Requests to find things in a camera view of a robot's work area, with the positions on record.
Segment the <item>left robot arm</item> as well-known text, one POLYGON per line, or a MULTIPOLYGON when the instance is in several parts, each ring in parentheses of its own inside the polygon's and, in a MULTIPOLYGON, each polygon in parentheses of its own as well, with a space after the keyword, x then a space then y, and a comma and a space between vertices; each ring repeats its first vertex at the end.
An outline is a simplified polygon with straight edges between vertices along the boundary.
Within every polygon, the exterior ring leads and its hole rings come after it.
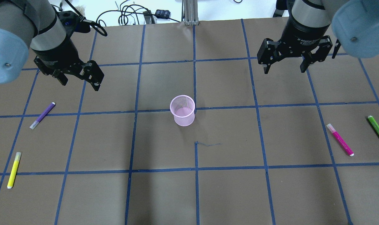
POLYGON ((103 27, 76 9, 58 12, 47 0, 0 0, 0 84, 18 78, 31 49, 44 75, 63 86, 66 75, 73 75, 98 91, 104 73, 94 60, 82 61, 71 40, 73 33, 89 33, 92 28, 107 36, 103 27))

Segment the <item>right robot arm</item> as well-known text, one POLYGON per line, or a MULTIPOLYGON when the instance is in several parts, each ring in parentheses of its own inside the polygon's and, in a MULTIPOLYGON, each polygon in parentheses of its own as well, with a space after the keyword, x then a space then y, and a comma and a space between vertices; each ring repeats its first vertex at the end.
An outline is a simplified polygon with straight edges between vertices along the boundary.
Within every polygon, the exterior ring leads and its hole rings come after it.
POLYGON ((379 55, 379 0, 277 0, 289 18, 281 38, 263 40, 257 60, 268 74, 272 64, 302 57, 301 72, 340 47, 356 58, 379 55))

